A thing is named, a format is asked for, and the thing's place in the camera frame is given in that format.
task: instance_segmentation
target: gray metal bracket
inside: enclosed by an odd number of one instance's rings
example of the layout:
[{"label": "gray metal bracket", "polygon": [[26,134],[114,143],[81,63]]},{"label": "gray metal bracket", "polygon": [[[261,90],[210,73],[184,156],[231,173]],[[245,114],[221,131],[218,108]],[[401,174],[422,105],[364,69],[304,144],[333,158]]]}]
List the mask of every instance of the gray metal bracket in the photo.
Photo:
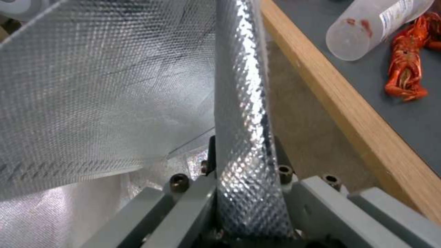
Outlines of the gray metal bracket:
[{"label": "gray metal bracket", "polygon": [[214,218],[216,180],[212,173],[199,177],[179,199],[142,248],[191,247]]},{"label": "gray metal bracket", "polygon": [[347,247],[409,247],[319,177],[284,194],[291,222],[308,238],[337,238]]},{"label": "gray metal bracket", "polygon": [[382,190],[370,188],[349,199],[412,247],[441,247],[439,226]]},{"label": "gray metal bracket", "polygon": [[139,247],[142,239],[155,230],[172,207],[170,195],[145,188],[82,248]]}]

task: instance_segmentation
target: red stain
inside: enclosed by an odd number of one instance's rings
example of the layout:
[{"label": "red stain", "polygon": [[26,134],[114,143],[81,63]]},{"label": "red stain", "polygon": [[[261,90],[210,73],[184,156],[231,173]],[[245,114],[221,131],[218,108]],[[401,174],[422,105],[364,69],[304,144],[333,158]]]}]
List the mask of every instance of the red stain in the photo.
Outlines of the red stain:
[{"label": "red stain", "polygon": [[370,29],[370,24],[368,20],[361,20],[361,26],[364,28],[364,30],[366,30],[367,32],[367,36],[369,36],[369,38],[372,38],[372,30]]},{"label": "red stain", "polygon": [[352,18],[348,18],[348,19],[346,19],[346,22],[347,22],[349,25],[351,25],[351,26],[355,25],[355,20],[352,19]]}]

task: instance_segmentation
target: plastic bottle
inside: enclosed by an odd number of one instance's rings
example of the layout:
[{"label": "plastic bottle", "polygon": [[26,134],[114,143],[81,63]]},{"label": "plastic bottle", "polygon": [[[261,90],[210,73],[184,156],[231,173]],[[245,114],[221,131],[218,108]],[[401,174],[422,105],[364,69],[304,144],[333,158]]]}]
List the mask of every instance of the plastic bottle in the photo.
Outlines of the plastic bottle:
[{"label": "plastic bottle", "polygon": [[426,12],[433,2],[354,0],[328,29],[328,49],[342,60],[360,59],[400,26]]}]

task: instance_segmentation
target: bottle label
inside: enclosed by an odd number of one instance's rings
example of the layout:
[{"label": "bottle label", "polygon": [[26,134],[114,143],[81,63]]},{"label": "bottle label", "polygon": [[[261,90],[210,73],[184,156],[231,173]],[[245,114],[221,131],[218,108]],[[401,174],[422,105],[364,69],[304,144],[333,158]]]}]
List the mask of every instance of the bottle label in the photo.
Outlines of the bottle label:
[{"label": "bottle label", "polygon": [[406,18],[412,13],[412,7],[413,0],[398,0],[380,14],[380,20],[383,23],[382,40],[404,24]]}]

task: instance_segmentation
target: wooden frame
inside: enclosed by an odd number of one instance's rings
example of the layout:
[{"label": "wooden frame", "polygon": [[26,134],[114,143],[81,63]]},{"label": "wooden frame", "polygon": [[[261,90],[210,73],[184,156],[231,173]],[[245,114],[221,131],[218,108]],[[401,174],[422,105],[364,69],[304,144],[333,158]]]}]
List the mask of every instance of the wooden frame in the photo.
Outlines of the wooden frame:
[{"label": "wooden frame", "polygon": [[267,30],[360,153],[382,188],[441,224],[441,180],[378,115],[272,0],[262,0]]}]

